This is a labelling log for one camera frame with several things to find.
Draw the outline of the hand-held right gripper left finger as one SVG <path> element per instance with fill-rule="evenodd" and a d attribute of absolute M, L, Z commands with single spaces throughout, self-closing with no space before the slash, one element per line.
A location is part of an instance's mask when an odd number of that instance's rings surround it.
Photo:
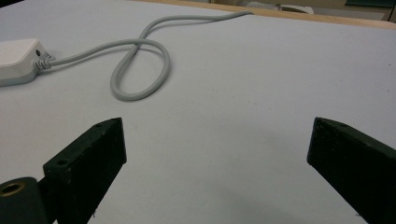
<path fill-rule="evenodd" d="M 58 224 L 87 224 L 127 162 L 122 119 L 93 125 L 43 165 Z"/>

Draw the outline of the white power strip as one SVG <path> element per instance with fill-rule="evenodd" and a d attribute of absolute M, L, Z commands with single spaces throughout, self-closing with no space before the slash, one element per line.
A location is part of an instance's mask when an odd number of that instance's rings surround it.
<path fill-rule="evenodd" d="M 35 38 L 0 42 L 0 87 L 31 82 L 47 59 L 51 56 Z"/>

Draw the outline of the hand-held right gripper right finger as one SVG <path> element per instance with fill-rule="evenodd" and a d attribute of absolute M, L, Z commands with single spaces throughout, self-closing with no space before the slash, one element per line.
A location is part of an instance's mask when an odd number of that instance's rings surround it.
<path fill-rule="evenodd" d="M 307 162 L 368 224 L 396 224 L 396 150 L 342 122 L 314 120 Z"/>

